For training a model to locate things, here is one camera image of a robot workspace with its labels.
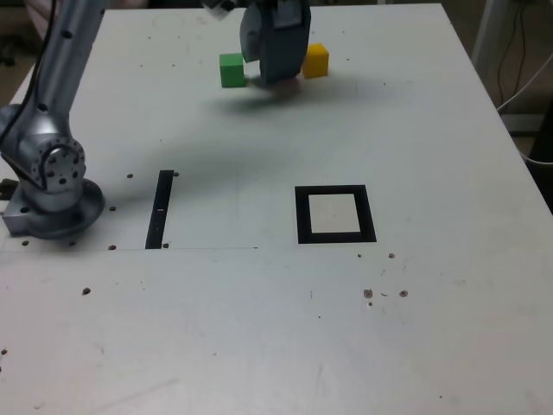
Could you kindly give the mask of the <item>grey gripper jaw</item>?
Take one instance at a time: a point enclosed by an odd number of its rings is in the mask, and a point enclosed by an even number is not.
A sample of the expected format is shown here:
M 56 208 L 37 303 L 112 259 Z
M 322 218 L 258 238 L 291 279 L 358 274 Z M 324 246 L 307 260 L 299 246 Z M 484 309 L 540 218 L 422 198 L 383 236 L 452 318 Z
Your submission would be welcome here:
M 241 54 L 246 63 L 262 61 L 267 26 L 267 2 L 252 1 L 245 9 L 239 31 Z
M 309 1 L 264 1 L 259 4 L 260 74 L 265 85 L 296 77 L 307 53 Z

